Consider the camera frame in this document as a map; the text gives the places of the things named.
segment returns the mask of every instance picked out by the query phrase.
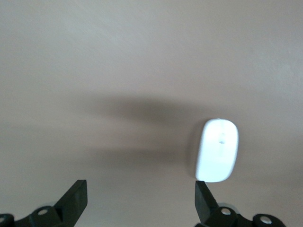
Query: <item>wireless mouse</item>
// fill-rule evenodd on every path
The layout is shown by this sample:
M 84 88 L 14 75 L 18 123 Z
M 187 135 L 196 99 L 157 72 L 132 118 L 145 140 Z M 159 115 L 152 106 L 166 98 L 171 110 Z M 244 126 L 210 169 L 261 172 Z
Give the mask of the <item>wireless mouse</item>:
M 225 119 L 206 122 L 199 145 L 196 179 L 205 182 L 226 180 L 237 158 L 239 135 L 237 127 Z

